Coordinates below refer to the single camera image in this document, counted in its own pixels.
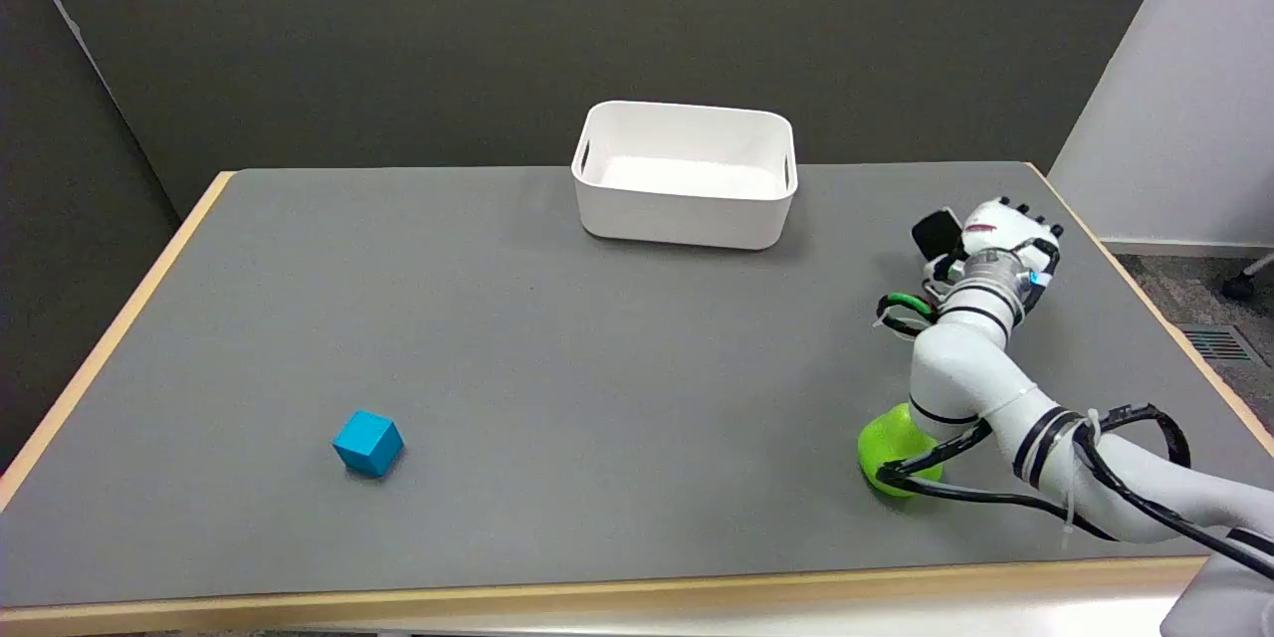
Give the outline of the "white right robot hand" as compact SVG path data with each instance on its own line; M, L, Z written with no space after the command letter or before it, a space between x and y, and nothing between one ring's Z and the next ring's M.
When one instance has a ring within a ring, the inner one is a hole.
M911 237L925 260L921 288L940 303L964 279L1006 290L1006 304L1020 324L1049 288L1060 264L1063 225L1012 206L1009 197L978 203L961 220L941 209L912 225Z

